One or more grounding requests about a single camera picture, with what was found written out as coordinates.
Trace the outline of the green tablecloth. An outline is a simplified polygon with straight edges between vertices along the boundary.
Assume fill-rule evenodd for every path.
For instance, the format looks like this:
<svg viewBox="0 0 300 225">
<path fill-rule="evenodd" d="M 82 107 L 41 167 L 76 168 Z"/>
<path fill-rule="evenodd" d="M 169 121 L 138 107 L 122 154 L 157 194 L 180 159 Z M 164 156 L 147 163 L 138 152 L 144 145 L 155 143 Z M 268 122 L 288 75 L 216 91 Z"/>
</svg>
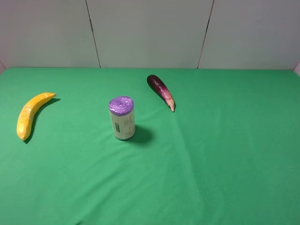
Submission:
<svg viewBox="0 0 300 225">
<path fill-rule="evenodd" d="M 148 85 L 158 76 L 172 112 Z M 24 105 L 56 96 L 16 132 Z M 134 102 L 114 136 L 109 102 Z M 284 70 L 9 68 L 0 76 L 3 225 L 297 225 L 300 78 Z"/>
</svg>

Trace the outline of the purple eggplant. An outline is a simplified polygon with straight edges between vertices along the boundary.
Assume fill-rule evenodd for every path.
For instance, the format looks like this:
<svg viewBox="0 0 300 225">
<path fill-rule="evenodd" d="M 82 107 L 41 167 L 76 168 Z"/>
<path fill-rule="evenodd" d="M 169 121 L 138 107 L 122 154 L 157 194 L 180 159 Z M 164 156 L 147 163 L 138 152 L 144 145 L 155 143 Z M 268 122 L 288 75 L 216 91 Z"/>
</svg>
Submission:
<svg viewBox="0 0 300 225">
<path fill-rule="evenodd" d="M 174 113 L 175 101 L 163 81 L 156 75 L 149 75 L 147 77 L 147 83 L 164 100 L 164 102 Z"/>
</svg>

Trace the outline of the yellow banana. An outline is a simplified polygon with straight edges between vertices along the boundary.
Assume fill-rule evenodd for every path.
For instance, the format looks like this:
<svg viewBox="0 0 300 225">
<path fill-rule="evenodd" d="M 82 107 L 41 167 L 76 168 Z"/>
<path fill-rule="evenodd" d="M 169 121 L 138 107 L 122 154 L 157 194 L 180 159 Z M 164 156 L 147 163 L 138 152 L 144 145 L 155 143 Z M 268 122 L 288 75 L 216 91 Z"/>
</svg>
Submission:
<svg viewBox="0 0 300 225">
<path fill-rule="evenodd" d="M 22 141 L 25 141 L 30 136 L 37 111 L 55 96 L 55 93 L 44 92 L 36 95 L 24 105 L 19 114 L 16 126 L 17 135 Z"/>
</svg>

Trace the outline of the purple garbage bag roll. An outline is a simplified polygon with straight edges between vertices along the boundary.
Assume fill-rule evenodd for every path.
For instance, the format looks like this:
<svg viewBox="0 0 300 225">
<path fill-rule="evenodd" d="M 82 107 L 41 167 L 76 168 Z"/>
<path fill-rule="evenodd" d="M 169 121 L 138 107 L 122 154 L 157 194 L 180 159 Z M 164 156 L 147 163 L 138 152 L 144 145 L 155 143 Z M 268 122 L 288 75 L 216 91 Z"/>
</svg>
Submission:
<svg viewBox="0 0 300 225">
<path fill-rule="evenodd" d="M 114 136 L 119 140 L 130 139 L 135 134 L 134 102 L 128 96 L 112 99 L 108 105 Z"/>
</svg>

